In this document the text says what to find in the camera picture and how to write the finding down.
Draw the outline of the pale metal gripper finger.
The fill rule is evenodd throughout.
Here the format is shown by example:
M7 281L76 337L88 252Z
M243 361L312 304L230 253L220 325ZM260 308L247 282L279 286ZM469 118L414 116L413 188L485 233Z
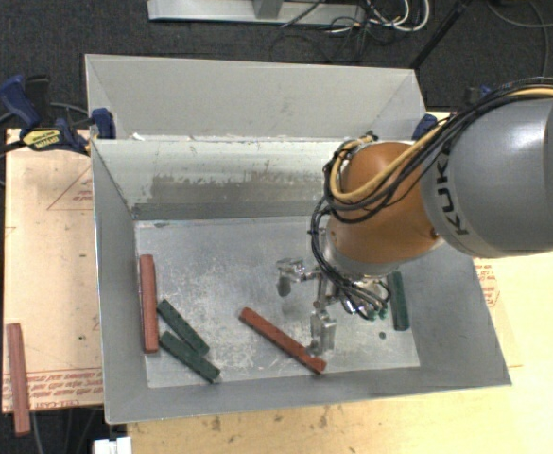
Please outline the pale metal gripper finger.
M279 272L276 283L280 297L286 297L291 292L293 283L301 283L305 279L305 266L302 258L284 258L276 263Z
M312 355L322 355L335 348L337 320L326 310L314 311L310 317L311 342L308 351Z

